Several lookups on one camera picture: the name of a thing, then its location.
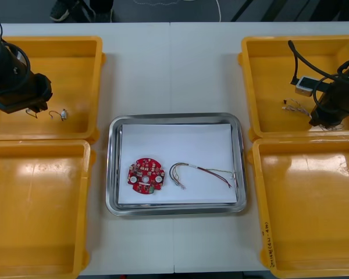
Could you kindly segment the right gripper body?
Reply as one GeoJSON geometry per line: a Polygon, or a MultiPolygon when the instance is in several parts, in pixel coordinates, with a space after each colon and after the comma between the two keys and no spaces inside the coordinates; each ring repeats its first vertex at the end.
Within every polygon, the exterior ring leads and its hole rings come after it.
{"type": "Polygon", "coordinates": [[[315,107],[311,112],[309,124],[312,126],[335,127],[349,116],[349,84],[330,83],[320,98],[316,96],[318,88],[322,91],[322,83],[312,93],[315,107]]]}

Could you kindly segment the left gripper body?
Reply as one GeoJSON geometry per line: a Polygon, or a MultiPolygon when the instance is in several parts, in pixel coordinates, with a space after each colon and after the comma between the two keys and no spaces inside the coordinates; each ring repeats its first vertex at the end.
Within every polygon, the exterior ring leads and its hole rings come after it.
{"type": "Polygon", "coordinates": [[[26,109],[40,113],[48,109],[51,97],[51,81],[42,74],[31,74],[22,87],[0,95],[0,110],[7,114],[26,109]]]}

